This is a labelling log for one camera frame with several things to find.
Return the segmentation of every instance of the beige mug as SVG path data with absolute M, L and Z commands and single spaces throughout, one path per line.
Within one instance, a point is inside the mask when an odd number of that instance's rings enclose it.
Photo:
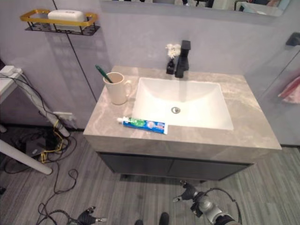
M 112 103 L 115 105 L 125 103 L 132 91 L 131 81 L 125 81 L 124 75 L 118 72 L 111 72 L 106 75 L 112 81 L 112 83 L 109 83 L 107 79 L 103 78 Z

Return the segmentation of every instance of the towel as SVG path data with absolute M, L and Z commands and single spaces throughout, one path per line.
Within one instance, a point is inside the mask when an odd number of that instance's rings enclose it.
M 283 92 L 278 95 L 282 97 L 285 102 L 300 104 L 300 69 L 297 72 L 299 76 L 289 83 Z

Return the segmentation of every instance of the shoe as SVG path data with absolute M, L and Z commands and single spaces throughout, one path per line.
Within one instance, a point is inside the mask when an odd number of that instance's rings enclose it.
M 163 212 L 159 219 L 159 225 L 169 225 L 169 214 Z
M 135 225 L 144 225 L 144 224 L 143 221 L 139 219 L 135 222 Z

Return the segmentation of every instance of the toothpaste cap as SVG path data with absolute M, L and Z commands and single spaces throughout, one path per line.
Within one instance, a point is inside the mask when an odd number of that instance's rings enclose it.
M 126 117 L 126 116 L 123 116 L 123 118 L 117 118 L 117 121 L 119 122 L 119 123 L 123 123 L 124 121 L 129 121 L 129 118 L 128 117 Z
M 119 122 L 119 123 L 122 123 L 123 122 L 123 118 L 117 118 L 117 121 Z

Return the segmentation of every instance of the cabinet door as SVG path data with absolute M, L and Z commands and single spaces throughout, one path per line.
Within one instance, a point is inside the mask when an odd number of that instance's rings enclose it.
M 176 159 L 168 176 L 199 180 L 221 180 L 250 164 L 223 163 L 217 161 L 192 161 Z
M 172 159 L 126 154 L 105 154 L 100 157 L 116 173 L 166 176 Z

